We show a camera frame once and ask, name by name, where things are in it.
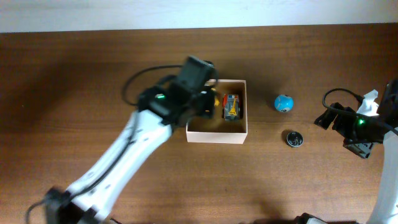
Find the blue toy ball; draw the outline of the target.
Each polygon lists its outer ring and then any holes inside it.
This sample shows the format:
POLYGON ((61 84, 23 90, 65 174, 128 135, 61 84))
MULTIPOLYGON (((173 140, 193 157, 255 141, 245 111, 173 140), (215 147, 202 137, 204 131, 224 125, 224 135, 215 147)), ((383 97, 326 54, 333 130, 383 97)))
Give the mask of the blue toy ball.
POLYGON ((294 100, 291 96, 279 95, 274 101, 274 107, 279 112, 289 112, 294 107, 294 100))

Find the black round disc toy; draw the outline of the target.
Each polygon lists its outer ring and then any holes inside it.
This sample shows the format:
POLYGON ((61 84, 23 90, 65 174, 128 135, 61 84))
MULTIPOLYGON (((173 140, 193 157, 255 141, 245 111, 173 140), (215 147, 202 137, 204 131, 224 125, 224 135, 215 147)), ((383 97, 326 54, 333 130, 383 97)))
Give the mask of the black round disc toy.
POLYGON ((296 131, 291 131, 286 136, 286 143, 290 147, 300 147, 303 144, 303 136, 296 131))

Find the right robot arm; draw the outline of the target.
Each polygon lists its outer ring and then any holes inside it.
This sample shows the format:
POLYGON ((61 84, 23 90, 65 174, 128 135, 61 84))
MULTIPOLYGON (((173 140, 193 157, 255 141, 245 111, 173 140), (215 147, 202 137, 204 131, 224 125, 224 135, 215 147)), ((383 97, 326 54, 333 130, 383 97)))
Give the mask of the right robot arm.
POLYGON ((314 124, 329 126, 344 137, 343 147, 362 159, 367 159, 373 145, 384 148, 384 160, 379 193, 368 223, 397 223, 397 80, 385 87, 380 103, 376 90, 361 96, 345 88, 334 88, 322 97, 326 111, 314 124), (359 108, 355 111, 339 103, 326 104, 330 93, 344 91, 355 97, 359 108))

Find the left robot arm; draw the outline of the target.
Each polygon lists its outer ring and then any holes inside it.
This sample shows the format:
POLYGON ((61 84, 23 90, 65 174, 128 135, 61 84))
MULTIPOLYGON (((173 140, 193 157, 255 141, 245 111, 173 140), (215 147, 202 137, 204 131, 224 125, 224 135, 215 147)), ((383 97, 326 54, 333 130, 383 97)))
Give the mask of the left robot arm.
POLYGON ((213 117, 214 65, 189 56, 178 68, 177 75, 161 78, 139 95, 119 137, 87 173, 64 192, 46 193, 47 223, 105 223, 126 184, 177 128, 195 116, 213 117))

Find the grey red toy truck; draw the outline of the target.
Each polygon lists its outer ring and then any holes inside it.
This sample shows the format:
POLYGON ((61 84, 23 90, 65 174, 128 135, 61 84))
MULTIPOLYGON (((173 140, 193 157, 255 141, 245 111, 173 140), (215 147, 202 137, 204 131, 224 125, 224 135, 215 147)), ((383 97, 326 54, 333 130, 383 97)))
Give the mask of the grey red toy truck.
POLYGON ((239 120, 240 100, 238 95, 225 94, 223 97, 223 117, 226 121, 239 120))

